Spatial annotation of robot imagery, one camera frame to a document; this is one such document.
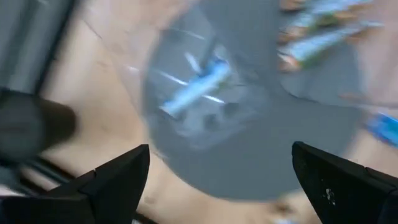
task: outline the beige table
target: beige table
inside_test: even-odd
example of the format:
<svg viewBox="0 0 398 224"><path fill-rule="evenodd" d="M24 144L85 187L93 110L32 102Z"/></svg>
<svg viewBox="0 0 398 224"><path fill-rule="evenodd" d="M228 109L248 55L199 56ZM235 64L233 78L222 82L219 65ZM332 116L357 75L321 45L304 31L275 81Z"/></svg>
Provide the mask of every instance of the beige table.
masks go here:
<svg viewBox="0 0 398 224"><path fill-rule="evenodd" d="M109 8L106 1L97 0L90 3L93 4L90 10L81 10L76 14L44 97L71 106L78 115L80 125L73 139L47 152L47 157L79 175L139 144L149 142L145 126L131 104L119 76L120 70L112 58L128 58L134 60L131 62L134 66L143 68L159 30L184 8L181 2L114 0ZM395 88L398 77L390 78L396 80L394 82L384 81L388 76L398 74L398 30L393 29L396 9L397 1L377 0L374 17L385 22L386 28L359 44L363 67L368 76L373 77L372 82L379 83L373 85L373 91L386 99L398 95ZM116 19L107 21L99 13L104 11ZM119 21L117 27L113 24L115 21ZM140 47L131 59L131 55L126 56L123 46L134 28L145 32L140 38ZM398 154L366 131L358 132L348 157L398 176ZM305 220L311 218L312 210L305 196L293 194L286 200L298 211L291 215L299 223L308 223ZM139 211L161 224L260 224L273 223L274 218L282 215L281 207L272 202L227 202L209 197L182 182L155 154L151 154L149 177Z"/></svg>

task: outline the blue item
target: blue item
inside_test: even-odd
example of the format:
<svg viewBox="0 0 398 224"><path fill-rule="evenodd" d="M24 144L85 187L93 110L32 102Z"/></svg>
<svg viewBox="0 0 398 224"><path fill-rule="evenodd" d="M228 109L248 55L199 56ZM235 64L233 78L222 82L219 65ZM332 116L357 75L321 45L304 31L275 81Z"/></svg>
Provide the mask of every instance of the blue item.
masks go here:
<svg viewBox="0 0 398 224"><path fill-rule="evenodd" d="M398 120L379 113L367 125L369 131L382 141L398 147Z"/></svg>
<svg viewBox="0 0 398 224"><path fill-rule="evenodd" d="M172 117L184 110L187 106L203 95L218 88L218 85L229 76L230 67L227 61L215 58L188 85L177 91L174 97L160 107Z"/></svg>

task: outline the gray round plate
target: gray round plate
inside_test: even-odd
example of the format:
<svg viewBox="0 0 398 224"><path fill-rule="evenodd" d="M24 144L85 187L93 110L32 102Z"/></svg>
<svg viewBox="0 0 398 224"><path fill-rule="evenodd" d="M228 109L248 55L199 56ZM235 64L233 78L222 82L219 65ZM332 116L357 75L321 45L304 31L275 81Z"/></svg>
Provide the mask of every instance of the gray round plate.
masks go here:
<svg viewBox="0 0 398 224"><path fill-rule="evenodd" d="M255 73L264 89L258 113L239 131L197 151L159 109L159 92L166 91L159 88L170 87L160 83L158 72L149 69L147 73L143 113L155 145L182 180L212 196L267 200L298 189L291 158L293 142L341 155L361 122L357 108L301 100L284 90L276 56L279 18L277 0L202 1L165 31L153 54L150 68L193 75L183 55L189 48L200 58L208 44L193 34L206 39L216 35L237 71Z"/></svg>

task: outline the gray surface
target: gray surface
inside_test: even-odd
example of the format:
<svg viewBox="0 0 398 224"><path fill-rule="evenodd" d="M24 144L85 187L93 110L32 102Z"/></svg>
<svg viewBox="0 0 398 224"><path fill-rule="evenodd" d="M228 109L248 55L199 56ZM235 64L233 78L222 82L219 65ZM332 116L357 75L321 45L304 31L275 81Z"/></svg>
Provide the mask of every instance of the gray surface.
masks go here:
<svg viewBox="0 0 398 224"><path fill-rule="evenodd" d="M32 93L70 0L0 0L0 86Z"/></svg>
<svg viewBox="0 0 398 224"><path fill-rule="evenodd" d="M241 124L239 132L208 150L196 151L187 138L175 131L170 118L159 111L159 95L165 91L159 88L170 87L159 79L158 73L149 72L143 108L155 145L180 178L215 197L267 200L299 188L290 155L293 142L303 141L341 154L361 121L360 110L300 100L281 87L275 44L278 1L211 0L201 4L218 38L232 55L237 71L255 71L256 83L263 87L266 97L257 116ZM151 65L164 66L159 69L176 74L187 73L188 65L182 63L184 49L177 47L182 42L187 44L186 40L174 39L172 44L170 36L165 35ZM197 51L203 48L192 45Z"/></svg>
<svg viewBox="0 0 398 224"><path fill-rule="evenodd" d="M284 89L293 96L326 105L355 106L340 95L364 96L362 77L354 46L342 42L331 48L314 66L282 74L280 80Z"/></svg>

